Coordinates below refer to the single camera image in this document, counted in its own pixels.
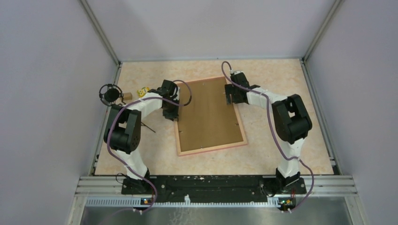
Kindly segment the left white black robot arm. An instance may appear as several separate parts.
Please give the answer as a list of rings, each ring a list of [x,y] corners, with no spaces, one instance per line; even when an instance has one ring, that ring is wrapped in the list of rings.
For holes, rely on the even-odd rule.
[[[127,169],[133,188],[140,194],[149,191],[149,170],[139,153],[142,119],[159,109],[165,119],[178,120],[181,107],[180,88],[173,81],[164,80],[157,89],[129,104],[112,105],[104,133],[104,142],[111,156]]]

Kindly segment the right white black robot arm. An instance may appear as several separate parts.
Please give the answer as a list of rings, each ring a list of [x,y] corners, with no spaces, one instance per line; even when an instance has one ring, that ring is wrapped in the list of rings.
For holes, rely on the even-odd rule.
[[[270,131],[282,161],[276,169],[275,187],[288,193],[300,178],[300,154],[312,121],[300,95],[284,96],[250,85],[242,71],[231,71],[225,93],[227,104],[246,103],[266,109]]]

